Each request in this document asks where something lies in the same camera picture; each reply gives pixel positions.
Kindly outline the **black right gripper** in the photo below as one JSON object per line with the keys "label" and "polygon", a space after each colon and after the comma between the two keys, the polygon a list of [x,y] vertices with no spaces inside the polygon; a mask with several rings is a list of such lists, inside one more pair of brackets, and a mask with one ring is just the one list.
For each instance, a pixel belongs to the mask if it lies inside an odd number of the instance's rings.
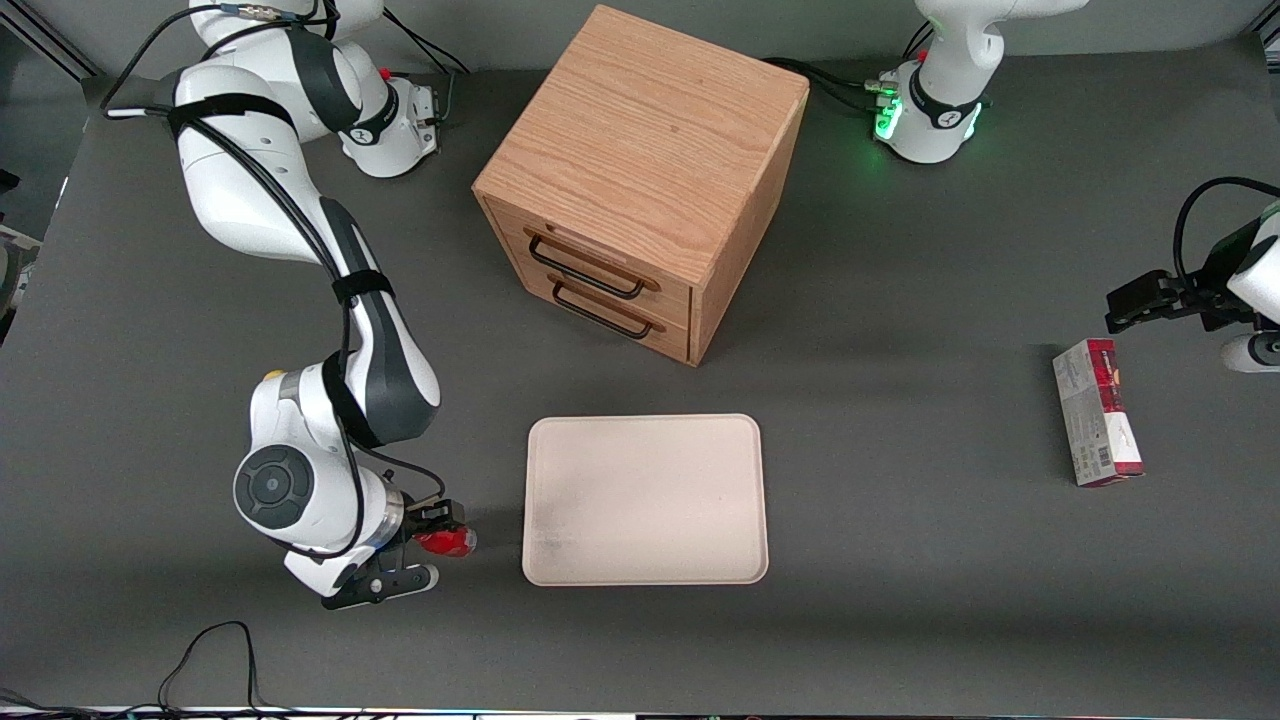
{"label": "black right gripper", "polygon": [[466,532],[465,509],[453,500],[426,498],[404,507],[399,525],[399,542],[413,542],[422,550],[439,532]]}

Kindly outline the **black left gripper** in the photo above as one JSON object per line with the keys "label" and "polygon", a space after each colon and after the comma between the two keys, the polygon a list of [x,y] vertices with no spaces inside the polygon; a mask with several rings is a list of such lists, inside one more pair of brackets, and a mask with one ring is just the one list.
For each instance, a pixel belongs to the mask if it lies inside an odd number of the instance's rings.
{"label": "black left gripper", "polygon": [[1166,270],[1152,270],[1107,293],[1107,332],[1119,334],[1147,322],[1196,315],[1204,332],[1235,324],[1253,325],[1256,311],[1228,288],[1228,282],[1244,263],[1260,227],[1261,220],[1252,220],[1221,238],[1210,250],[1204,265],[1190,274],[1199,311],[1187,304],[1183,281]]}

